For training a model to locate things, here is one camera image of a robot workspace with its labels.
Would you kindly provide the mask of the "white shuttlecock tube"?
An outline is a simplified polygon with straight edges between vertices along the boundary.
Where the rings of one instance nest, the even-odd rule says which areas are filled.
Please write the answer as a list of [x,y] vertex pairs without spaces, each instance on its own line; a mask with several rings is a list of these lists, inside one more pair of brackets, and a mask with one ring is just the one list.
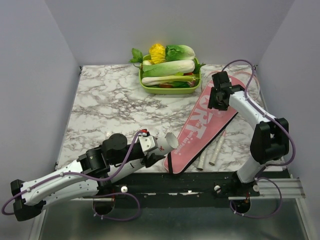
[[121,150],[111,149],[105,157],[110,164],[110,181],[115,183],[140,169],[152,167],[178,146],[178,139],[172,132],[160,138],[140,133],[132,149],[129,145]]

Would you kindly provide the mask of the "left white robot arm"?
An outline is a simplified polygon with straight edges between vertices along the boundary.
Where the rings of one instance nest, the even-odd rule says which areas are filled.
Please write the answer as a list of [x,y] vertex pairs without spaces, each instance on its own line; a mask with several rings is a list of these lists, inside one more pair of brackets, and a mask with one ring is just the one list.
[[171,132],[157,138],[144,129],[136,133],[131,144],[123,134],[112,134],[55,172],[35,180],[12,181],[13,214],[22,222],[61,201],[114,194],[117,181],[153,166],[178,145]]

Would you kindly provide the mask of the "pink racket bag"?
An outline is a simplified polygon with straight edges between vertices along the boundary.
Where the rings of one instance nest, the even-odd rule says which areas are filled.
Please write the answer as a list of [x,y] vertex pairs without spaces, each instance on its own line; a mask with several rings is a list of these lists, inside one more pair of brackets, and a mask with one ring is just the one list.
[[208,108],[213,86],[210,81],[200,94],[178,134],[178,148],[165,158],[163,167],[166,173],[179,175],[195,172],[201,152],[207,147],[207,153],[211,153],[214,147],[210,144],[220,137],[224,129],[243,133],[250,128],[247,121],[231,107],[227,111]]

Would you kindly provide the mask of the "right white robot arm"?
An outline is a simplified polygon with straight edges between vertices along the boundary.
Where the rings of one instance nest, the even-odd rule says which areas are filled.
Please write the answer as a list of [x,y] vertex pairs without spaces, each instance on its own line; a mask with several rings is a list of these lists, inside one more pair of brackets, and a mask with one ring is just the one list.
[[212,75],[208,108],[219,111],[235,109],[253,129],[251,157],[232,175],[233,190],[255,181],[265,167],[271,166],[289,153],[289,123],[260,107],[240,84],[233,85],[226,71]]

